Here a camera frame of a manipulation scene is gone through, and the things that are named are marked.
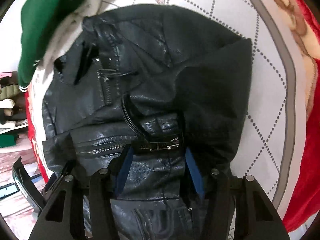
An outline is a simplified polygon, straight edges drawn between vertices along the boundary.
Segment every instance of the black leather jacket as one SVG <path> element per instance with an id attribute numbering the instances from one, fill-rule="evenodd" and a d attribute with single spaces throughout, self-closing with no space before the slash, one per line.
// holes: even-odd
<path id="1" fill-rule="evenodd" d="M 112 201 L 121 239 L 196 238 L 206 207 L 181 199 L 184 149 L 204 170 L 228 171 L 247 113 L 251 40 L 175 6 L 135 5 L 85 18 L 55 61 L 43 103 L 48 167 L 76 159 L 82 179 L 140 142 Z M 179 148 L 150 151 L 150 141 Z M 90 229 L 88 200 L 85 218 Z"/>

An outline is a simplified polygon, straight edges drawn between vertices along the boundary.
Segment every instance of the gray trim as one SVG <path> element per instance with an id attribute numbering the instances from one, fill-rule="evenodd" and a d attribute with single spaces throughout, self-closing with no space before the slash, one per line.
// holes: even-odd
<path id="1" fill-rule="evenodd" d="M 295 94 L 296 94 L 296 72 L 291 54 L 282 38 L 280 31 L 278 30 L 276 23 L 269 14 L 268 10 L 264 6 L 261 0 L 250 0 L 254 5 L 260 17 L 265 22 L 271 37 L 276 45 L 279 52 L 281 61 L 284 65 L 286 73 L 286 104 L 285 104 L 285 117 L 286 117 L 286 128 L 285 128 L 285 140 L 282 162 L 280 167 L 280 174 L 278 185 L 276 188 L 275 195 L 272 203 L 277 209 L 284 196 L 284 192 L 287 187 L 290 164 L 293 156 L 294 144 L 295 144 Z"/>

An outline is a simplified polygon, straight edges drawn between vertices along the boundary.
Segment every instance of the metal buckle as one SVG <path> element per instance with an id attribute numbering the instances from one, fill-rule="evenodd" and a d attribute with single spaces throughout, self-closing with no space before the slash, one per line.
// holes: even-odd
<path id="1" fill-rule="evenodd" d="M 150 147 L 150 151 L 160 151 L 160 150 L 169 150 L 172 148 L 178 148 L 180 141 L 178 138 L 174 138 L 171 141 L 159 141 L 159 142 L 150 142 L 151 144 L 155 144 L 155 148 Z"/>

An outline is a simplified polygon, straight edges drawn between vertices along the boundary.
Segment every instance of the green cloth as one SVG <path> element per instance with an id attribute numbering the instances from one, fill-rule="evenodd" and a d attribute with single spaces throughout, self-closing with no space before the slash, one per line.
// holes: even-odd
<path id="1" fill-rule="evenodd" d="M 0 148 L 14 146 L 16 145 L 16 140 L 13 135 L 1 134 L 0 135 Z"/>
<path id="2" fill-rule="evenodd" d="M 57 26 L 84 0 L 27 0 L 21 10 L 22 54 L 18 68 L 19 85 L 27 87 Z"/>
<path id="3" fill-rule="evenodd" d="M 20 94 L 19 85 L 11 85 L 1 88 L 0 100 L 5 100 L 7 98 L 12 99 L 16 95 Z"/>

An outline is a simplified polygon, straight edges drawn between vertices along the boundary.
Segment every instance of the metal zipper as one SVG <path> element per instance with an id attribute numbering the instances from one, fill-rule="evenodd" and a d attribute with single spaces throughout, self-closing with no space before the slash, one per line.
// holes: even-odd
<path id="1" fill-rule="evenodd" d="M 103 88 L 103 97 L 106 105 L 111 105 L 111 89 L 110 89 L 110 83 L 109 78 L 106 77 L 102 71 L 102 69 L 99 69 L 98 71 L 98 77 L 100 79 L 100 84 Z"/>
<path id="2" fill-rule="evenodd" d="M 118 143 L 118 144 L 113 144 L 110 146 L 104 146 L 99 149 L 95 150 L 89 150 L 89 151 L 84 151 L 84 152 L 77 152 L 77 154 L 86 154 L 86 155 L 99 155 L 103 152 L 106 151 L 120 151 L 125 147 L 126 143 Z M 153 151 L 161 151 L 161 150 L 170 150 L 170 149 L 177 149 L 180 145 L 180 142 L 178 138 L 174 138 L 171 141 L 159 141 L 159 142 L 150 142 L 145 145 L 141 145 L 139 147 L 140 150 L 149 150 L 150 152 Z"/>
<path id="3" fill-rule="evenodd" d="M 100 153 L 106 152 L 106 151 L 122 150 L 124 147 L 125 147 L 125 144 L 115 144 L 115 145 L 108 146 L 108 147 L 102 147 L 102 148 L 96 149 L 96 150 L 77 152 L 77 154 L 97 155 L 97 154 L 100 154 Z"/>

